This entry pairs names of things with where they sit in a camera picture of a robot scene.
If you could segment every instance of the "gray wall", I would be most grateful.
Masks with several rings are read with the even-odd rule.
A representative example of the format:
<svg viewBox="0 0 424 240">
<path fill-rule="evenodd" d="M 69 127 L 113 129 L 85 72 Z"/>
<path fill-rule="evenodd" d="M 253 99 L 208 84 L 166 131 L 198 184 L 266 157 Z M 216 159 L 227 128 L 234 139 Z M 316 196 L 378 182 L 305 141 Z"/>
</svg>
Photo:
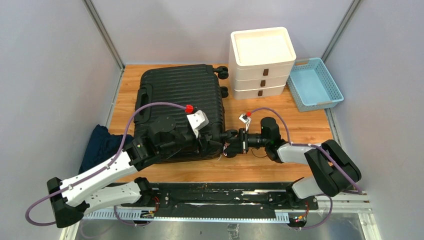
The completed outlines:
<svg viewBox="0 0 424 240">
<path fill-rule="evenodd" d="M 326 65 L 384 240 L 423 239 L 424 2 L 364 0 Z"/>
<path fill-rule="evenodd" d="M 227 63 L 233 31 L 286 27 L 320 57 L 352 0 L 93 0 L 126 64 Z"/>
<path fill-rule="evenodd" d="M 0 239 L 55 240 L 56 226 L 25 221 L 46 181 L 78 172 L 105 124 L 120 70 L 82 1 L 0 1 Z M 50 204 L 39 222 L 54 220 Z"/>
</svg>

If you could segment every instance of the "white storage drawer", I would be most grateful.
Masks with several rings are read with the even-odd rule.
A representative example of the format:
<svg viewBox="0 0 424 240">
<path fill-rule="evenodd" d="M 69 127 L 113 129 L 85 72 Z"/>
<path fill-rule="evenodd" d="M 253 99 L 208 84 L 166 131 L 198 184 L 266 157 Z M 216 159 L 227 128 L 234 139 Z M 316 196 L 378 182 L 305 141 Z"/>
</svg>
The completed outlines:
<svg viewBox="0 0 424 240">
<path fill-rule="evenodd" d="M 234 31 L 228 73 L 235 99 L 254 99 L 283 92 L 296 53 L 285 27 Z"/>
<path fill-rule="evenodd" d="M 250 90 L 235 90 L 232 87 L 232 94 L 234 99 L 237 100 L 264 98 L 269 96 L 280 95 L 283 92 L 285 86 L 286 85 Z"/>
<path fill-rule="evenodd" d="M 241 90 L 253 90 L 253 89 L 263 89 L 263 88 L 273 88 L 280 87 L 286 84 L 286 76 L 277 76 L 277 77 L 264 77 L 259 79 L 250 79 L 250 80 L 238 80 L 231 79 L 231 88 L 241 91 Z"/>
<path fill-rule="evenodd" d="M 237 80 L 250 80 L 260 78 L 275 78 L 281 76 L 288 76 L 292 70 L 293 63 L 285 65 L 270 66 L 266 68 L 236 68 L 229 67 L 230 74 Z"/>
</svg>

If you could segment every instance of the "small red component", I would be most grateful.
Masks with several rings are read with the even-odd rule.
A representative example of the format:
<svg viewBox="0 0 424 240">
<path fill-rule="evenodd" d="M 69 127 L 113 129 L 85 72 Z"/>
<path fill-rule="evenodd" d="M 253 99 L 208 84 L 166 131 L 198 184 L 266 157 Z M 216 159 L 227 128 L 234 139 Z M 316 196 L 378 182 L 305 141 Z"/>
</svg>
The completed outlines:
<svg viewBox="0 0 424 240">
<path fill-rule="evenodd" d="M 186 105 L 185 106 L 185 112 L 187 113 L 187 114 L 191 114 L 191 113 L 193 113 L 193 111 L 195 110 L 195 108 L 192 106 L 192 105 Z"/>
</svg>

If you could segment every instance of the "wooden table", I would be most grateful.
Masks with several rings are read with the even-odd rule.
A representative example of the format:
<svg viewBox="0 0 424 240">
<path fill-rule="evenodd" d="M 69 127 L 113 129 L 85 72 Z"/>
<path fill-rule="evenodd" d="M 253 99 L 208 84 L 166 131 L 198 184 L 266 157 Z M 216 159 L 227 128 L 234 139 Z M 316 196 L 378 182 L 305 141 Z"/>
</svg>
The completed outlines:
<svg viewBox="0 0 424 240">
<path fill-rule="evenodd" d="M 226 64 L 214 64 L 215 67 Z M 140 88 L 142 74 L 155 68 L 180 66 L 166 65 L 127 65 L 122 84 L 116 100 L 109 131 L 121 135 L 129 117 L 134 112 L 137 91 Z M 229 97 L 223 99 L 225 108 L 225 126 L 227 129 L 244 127 L 239 120 L 242 113 L 258 107 L 269 107 L 276 110 L 286 121 L 290 130 L 290 138 L 295 143 L 321 143 L 332 138 L 329 123 L 324 110 L 299 112 L 288 86 L 278 96 L 235 100 L 228 79 L 220 80 L 221 86 L 227 86 Z M 264 117 L 275 117 L 280 125 L 280 133 L 287 139 L 284 126 L 270 111 L 260 110 L 252 115 L 249 131 L 260 132 L 260 121 Z M 129 134 L 134 133 L 134 123 Z M 263 156 L 262 149 L 254 149 L 257 156 Z M 265 158 L 257 158 L 249 151 L 234 158 L 222 156 L 210 160 L 154 164 L 138 173 L 123 177 L 119 182 L 130 182 L 137 177 L 146 177 L 150 182 L 287 182 L 311 175 L 308 166 L 295 163 L 279 164 Z"/>
</svg>

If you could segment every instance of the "metal floor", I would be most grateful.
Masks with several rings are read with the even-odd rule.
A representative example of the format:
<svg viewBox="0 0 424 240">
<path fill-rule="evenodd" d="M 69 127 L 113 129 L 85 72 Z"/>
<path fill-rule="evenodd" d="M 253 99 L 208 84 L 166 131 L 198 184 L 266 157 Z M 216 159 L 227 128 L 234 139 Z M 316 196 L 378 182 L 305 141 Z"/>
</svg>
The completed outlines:
<svg viewBox="0 0 424 240">
<path fill-rule="evenodd" d="M 319 223 L 322 217 L 308 215 L 308 226 Z M 117 220 L 85 220 L 83 232 L 95 236 L 84 238 L 81 229 L 76 240 L 365 240 L 361 221 L 356 213 L 332 213 L 320 227 L 296 231 L 278 223 L 221 223 L 157 221 L 147 226 L 131 227 Z"/>
</svg>

